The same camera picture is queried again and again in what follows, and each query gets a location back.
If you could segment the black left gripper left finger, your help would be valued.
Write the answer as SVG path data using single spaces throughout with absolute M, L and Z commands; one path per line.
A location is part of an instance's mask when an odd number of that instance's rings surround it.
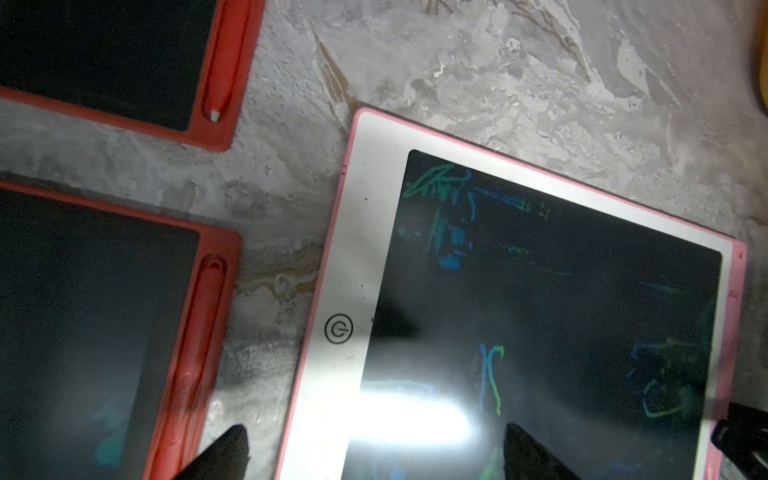
M 198 455 L 174 480 L 243 480 L 249 462 L 244 425 L 233 425 Z

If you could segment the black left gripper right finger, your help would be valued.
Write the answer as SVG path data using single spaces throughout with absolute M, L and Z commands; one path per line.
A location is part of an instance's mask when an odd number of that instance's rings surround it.
M 506 480 L 579 479 L 519 425 L 506 425 L 502 453 Z

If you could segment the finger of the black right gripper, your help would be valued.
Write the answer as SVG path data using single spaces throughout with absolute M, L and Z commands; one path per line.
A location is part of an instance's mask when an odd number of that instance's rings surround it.
M 767 480 L 766 411 L 731 402 L 711 442 L 746 479 Z

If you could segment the red writing tablet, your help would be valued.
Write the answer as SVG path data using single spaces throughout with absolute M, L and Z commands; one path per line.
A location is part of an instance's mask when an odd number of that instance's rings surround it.
M 223 152 L 261 1 L 5 1 L 4 98 Z
M 1 186 L 1 475 L 171 479 L 198 454 L 238 233 Z

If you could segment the yellow plastic storage tray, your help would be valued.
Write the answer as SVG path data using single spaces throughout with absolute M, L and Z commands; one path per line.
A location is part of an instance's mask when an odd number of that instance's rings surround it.
M 757 96 L 767 111 L 767 0 L 759 2 L 753 41 L 754 79 Z

